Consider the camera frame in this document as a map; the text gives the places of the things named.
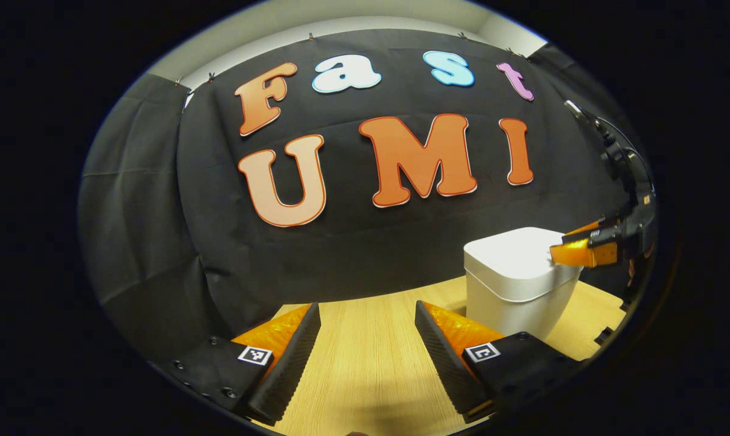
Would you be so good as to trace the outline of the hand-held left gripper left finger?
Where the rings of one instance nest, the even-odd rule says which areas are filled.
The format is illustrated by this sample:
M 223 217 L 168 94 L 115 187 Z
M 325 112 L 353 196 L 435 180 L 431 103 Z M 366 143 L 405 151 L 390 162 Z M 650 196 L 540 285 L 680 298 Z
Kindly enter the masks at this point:
M 211 336 L 160 372 L 229 413 L 273 426 L 284 418 L 321 327 L 318 303 L 279 315 L 234 339 Z

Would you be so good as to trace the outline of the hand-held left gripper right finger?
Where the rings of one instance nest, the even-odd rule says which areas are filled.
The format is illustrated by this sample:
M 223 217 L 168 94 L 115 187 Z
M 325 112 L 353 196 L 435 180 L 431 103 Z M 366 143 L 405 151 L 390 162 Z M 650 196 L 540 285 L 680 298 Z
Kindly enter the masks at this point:
M 467 424 L 513 415 L 583 364 L 528 332 L 503 335 L 422 300 L 414 323 L 453 408 Z

